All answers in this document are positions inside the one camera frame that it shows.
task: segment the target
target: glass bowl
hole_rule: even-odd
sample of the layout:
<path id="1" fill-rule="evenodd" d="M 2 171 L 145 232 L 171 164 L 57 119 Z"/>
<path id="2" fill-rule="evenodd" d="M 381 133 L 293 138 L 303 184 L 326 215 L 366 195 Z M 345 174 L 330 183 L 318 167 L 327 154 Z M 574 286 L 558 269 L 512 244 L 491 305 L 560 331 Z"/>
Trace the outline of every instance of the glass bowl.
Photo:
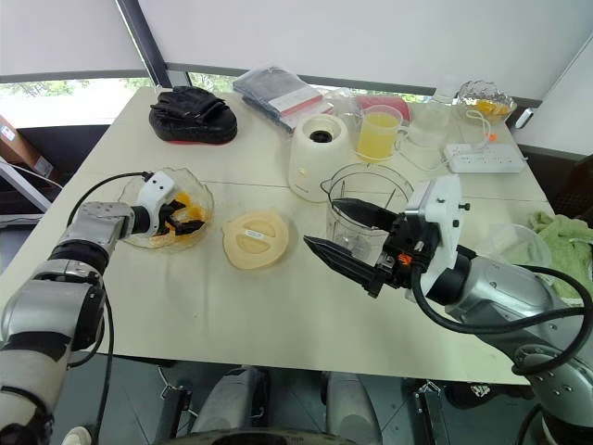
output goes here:
<path id="1" fill-rule="evenodd" d="M 180 222 L 199 219 L 204 225 L 189 235 L 175 235 L 174 229 L 170 226 L 170 231 L 165 235 L 144 236 L 132 235 L 125 241 L 138 248 L 158 249 L 163 252 L 175 252 L 190 248 L 195 245 L 208 230 L 212 221 L 214 211 L 214 199 L 208 188 L 201 184 L 196 177 L 187 169 L 161 169 L 176 184 L 179 189 L 176 200 L 182 202 L 185 207 L 177 210 L 173 215 Z M 119 202 L 135 205 L 140 189 L 145 184 L 141 177 L 134 177 L 123 188 Z"/>
<path id="2" fill-rule="evenodd" d="M 458 98 L 455 109 L 459 118 L 473 125 L 481 125 L 481 121 L 469 118 L 465 114 L 469 109 L 480 111 L 487 121 L 496 124 L 504 122 L 517 108 L 512 97 L 500 92 L 493 82 L 466 82 L 461 86 Z"/>

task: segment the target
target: orange juice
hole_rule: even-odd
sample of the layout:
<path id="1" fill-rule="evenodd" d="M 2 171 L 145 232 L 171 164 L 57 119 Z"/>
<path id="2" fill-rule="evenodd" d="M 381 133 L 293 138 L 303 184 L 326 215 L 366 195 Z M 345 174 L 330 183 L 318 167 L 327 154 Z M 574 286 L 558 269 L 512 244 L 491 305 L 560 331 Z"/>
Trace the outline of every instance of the orange juice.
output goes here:
<path id="1" fill-rule="evenodd" d="M 357 153 L 367 161 L 389 158 L 393 154 L 399 119 L 384 111 L 364 117 Z"/>

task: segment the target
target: green towel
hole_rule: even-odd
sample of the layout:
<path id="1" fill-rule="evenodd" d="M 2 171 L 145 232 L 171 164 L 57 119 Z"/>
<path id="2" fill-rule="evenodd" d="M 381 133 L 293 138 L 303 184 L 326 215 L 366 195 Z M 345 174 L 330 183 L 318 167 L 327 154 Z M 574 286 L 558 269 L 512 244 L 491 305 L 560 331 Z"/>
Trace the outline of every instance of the green towel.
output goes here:
<path id="1" fill-rule="evenodd" d="M 529 217 L 533 230 L 548 244 L 552 253 L 551 268 L 568 273 L 583 284 L 593 295 L 591 281 L 591 245 L 593 229 L 580 220 L 571 220 L 564 215 L 550 218 L 543 211 Z M 557 279 L 552 285 L 562 299 L 580 299 L 567 283 Z"/>

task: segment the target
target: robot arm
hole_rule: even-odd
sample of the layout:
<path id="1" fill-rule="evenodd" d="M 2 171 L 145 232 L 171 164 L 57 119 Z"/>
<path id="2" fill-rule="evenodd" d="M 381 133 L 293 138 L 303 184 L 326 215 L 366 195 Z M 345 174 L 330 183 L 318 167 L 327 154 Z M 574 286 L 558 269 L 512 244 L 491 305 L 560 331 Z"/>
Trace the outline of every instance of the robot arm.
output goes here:
<path id="1" fill-rule="evenodd" d="M 177 192 L 171 178 L 157 172 L 137 206 L 82 204 L 48 260 L 10 299 L 1 324 L 0 444 L 48 443 L 70 355 L 97 341 L 106 298 L 102 277 L 117 242 L 164 234 L 165 222 L 184 233 L 202 225 L 172 218 Z"/>
<path id="2" fill-rule="evenodd" d="M 531 384 L 556 443 L 593 443 L 593 303 L 578 283 L 565 277 L 581 287 L 585 308 L 569 308 L 534 273 L 457 247 L 459 210 L 469 205 L 461 204 L 455 176 L 420 184 L 402 214 L 351 198 L 338 199 L 334 209 L 388 236 L 374 266 L 334 243 L 305 236 L 330 268 L 375 298 L 383 285 L 411 289 L 433 321 L 476 334 L 514 362 L 513 372 Z M 424 294 L 460 323 L 434 312 Z M 567 354 L 567 349 L 578 353 Z M 567 355 L 568 360 L 561 360 Z M 554 365 L 552 360 L 560 362 Z"/>

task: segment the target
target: white power strip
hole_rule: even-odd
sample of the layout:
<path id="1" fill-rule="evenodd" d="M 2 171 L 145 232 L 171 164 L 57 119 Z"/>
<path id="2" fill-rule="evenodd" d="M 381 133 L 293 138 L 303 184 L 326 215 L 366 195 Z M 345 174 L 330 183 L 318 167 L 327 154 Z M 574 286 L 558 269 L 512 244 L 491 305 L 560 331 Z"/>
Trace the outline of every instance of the white power strip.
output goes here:
<path id="1" fill-rule="evenodd" d="M 518 173 L 525 161 L 511 144 L 486 144 L 472 148 L 470 144 L 447 144 L 445 158 L 454 173 Z"/>

